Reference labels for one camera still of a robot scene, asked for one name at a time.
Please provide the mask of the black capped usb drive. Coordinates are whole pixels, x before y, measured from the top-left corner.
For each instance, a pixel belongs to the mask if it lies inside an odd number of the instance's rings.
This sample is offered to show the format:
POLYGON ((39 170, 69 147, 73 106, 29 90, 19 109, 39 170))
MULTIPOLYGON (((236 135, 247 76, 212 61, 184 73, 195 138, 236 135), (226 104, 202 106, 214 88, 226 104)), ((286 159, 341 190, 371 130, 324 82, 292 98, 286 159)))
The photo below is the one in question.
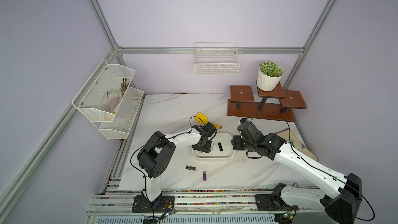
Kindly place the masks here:
POLYGON ((218 143, 218 147, 219 147, 220 152, 223 152, 223 147, 222 147, 222 144, 220 142, 218 143))

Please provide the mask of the black swivel usb drive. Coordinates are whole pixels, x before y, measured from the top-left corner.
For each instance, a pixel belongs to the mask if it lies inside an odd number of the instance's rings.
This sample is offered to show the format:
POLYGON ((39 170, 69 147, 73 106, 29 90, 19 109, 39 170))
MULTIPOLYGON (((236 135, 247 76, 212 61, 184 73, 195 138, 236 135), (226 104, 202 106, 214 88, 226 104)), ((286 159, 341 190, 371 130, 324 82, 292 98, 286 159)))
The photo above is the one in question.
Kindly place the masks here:
POLYGON ((192 166, 186 166, 186 169, 190 171, 196 171, 197 168, 192 166))

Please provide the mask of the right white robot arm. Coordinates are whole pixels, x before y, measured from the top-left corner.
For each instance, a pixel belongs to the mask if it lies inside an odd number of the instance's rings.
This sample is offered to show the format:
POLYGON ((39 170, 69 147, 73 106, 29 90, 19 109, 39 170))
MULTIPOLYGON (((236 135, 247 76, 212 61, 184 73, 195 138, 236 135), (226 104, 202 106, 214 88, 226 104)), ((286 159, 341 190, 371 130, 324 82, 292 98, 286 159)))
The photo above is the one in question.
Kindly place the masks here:
POLYGON ((293 147, 282 137, 263 135, 254 123, 240 120, 238 135, 231 141, 234 150, 256 153, 256 158, 269 158, 296 171, 319 189, 294 189, 278 184, 274 193, 285 204, 303 206, 325 212, 339 224, 353 224, 364 196, 362 180, 357 175, 331 170, 293 147))

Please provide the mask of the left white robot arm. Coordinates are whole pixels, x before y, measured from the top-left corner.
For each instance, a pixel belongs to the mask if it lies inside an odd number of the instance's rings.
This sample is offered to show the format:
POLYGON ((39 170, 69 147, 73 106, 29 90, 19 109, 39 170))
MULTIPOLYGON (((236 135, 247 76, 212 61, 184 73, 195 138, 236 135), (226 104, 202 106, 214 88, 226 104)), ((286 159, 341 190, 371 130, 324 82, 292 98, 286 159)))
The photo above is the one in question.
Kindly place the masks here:
POLYGON ((216 134, 217 128, 212 123, 193 125, 176 134, 156 131, 137 155, 145 179, 143 197, 150 203, 158 200, 161 195, 161 175, 177 149, 190 146, 193 150, 209 153, 216 134))

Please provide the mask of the white storage box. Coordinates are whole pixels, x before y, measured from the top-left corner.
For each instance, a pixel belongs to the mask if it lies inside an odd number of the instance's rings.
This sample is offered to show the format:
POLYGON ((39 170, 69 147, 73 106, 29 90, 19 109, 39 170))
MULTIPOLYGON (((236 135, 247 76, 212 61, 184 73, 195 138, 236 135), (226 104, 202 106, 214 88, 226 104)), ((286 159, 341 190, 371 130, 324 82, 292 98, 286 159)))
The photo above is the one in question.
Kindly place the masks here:
POLYGON ((235 155, 235 150, 231 143, 233 137, 228 133, 217 133, 212 140, 210 153, 193 150, 193 156, 198 160, 226 160, 231 159, 235 155), (222 144, 223 152, 220 152, 218 143, 222 144))

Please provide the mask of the yellow toy shovel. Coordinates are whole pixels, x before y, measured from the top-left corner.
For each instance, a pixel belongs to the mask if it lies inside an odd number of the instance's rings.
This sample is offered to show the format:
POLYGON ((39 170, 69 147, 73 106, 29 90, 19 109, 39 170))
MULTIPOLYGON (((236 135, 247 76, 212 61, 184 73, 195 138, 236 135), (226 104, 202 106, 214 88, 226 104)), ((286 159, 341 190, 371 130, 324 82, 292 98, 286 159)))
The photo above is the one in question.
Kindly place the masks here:
MULTIPOLYGON (((204 114, 202 114, 202 113, 197 113, 197 115, 195 116, 194 119, 195 119, 196 121, 198 121, 198 122, 203 123, 203 124, 208 124, 208 123, 209 123, 208 118, 207 118, 204 114)), ((218 130, 221 130, 221 129, 222 129, 222 126, 219 125, 219 124, 216 124, 216 123, 211 123, 211 124, 214 125, 215 128, 217 128, 218 130)))

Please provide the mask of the brown wooden step shelf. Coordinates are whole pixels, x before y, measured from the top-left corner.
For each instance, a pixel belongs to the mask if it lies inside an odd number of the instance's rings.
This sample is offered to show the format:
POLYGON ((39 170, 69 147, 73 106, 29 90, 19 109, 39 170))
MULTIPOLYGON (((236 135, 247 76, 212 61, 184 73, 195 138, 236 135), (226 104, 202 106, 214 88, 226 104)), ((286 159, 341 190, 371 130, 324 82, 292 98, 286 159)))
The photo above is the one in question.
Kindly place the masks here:
POLYGON ((293 109, 306 109, 299 91, 283 90, 281 83, 272 91, 258 89, 260 102, 255 101, 251 86, 230 86, 227 115, 294 122, 293 109))

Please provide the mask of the white pot green plant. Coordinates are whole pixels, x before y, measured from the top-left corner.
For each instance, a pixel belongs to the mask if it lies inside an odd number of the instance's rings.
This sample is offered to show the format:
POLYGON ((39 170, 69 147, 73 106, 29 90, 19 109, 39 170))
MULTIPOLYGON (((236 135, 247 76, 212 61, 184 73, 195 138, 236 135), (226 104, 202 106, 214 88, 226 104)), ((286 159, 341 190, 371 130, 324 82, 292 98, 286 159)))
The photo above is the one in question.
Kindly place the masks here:
POLYGON ((276 88, 284 75, 284 69, 272 61, 259 64, 257 87, 262 91, 272 91, 276 88))

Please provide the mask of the clear plastic bag in rack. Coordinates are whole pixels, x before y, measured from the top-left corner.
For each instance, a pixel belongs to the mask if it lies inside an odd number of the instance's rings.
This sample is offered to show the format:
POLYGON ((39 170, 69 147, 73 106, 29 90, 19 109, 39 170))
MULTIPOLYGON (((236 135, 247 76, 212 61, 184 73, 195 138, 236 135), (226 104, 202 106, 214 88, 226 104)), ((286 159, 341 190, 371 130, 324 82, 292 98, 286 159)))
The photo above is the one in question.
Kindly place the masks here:
POLYGON ((115 113, 122 99, 121 88, 110 89, 102 98, 102 108, 106 112, 115 113))

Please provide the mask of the white mesh two-tier rack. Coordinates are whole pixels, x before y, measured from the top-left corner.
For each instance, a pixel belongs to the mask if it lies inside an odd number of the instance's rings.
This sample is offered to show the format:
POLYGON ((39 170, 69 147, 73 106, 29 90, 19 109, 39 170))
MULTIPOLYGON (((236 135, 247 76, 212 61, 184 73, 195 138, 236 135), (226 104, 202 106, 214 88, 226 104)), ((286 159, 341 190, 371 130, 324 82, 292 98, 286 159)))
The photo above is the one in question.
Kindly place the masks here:
POLYGON ((103 60, 72 100, 107 140, 126 140, 144 91, 133 86, 135 71, 103 60))

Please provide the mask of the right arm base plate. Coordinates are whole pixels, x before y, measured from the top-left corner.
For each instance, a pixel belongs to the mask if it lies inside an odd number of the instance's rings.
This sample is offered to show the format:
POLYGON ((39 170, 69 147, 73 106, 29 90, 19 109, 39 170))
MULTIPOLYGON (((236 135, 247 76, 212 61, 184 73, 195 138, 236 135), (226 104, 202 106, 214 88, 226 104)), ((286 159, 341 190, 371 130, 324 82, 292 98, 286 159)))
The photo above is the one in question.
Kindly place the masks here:
POLYGON ((258 211, 297 211, 296 205, 287 205, 280 196, 276 195, 255 195, 255 202, 258 211))

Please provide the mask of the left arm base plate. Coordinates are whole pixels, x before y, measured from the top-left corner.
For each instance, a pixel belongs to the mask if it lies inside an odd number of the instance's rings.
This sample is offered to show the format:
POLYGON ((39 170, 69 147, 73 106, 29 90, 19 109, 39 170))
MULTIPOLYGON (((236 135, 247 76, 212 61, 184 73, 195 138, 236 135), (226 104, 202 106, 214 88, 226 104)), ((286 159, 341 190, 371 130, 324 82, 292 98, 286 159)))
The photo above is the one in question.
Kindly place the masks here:
POLYGON ((174 208, 175 196, 160 195, 150 202, 144 195, 136 196, 132 205, 133 213, 165 213, 174 208))

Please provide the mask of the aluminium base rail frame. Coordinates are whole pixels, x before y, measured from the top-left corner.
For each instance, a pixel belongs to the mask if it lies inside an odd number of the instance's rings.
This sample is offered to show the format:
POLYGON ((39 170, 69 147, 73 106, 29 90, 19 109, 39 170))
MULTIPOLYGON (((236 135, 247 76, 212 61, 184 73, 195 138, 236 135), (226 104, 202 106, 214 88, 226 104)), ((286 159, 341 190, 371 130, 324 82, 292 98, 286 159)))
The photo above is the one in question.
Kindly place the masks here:
POLYGON ((258 211, 255 195, 275 195, 271 189, 172 190, 175 205, 165 213, 133 213, 137 191, 120 191, 120 179, 95 195, 85 224, 333 224, 326 213, 298 206, 297 211, 258 211))

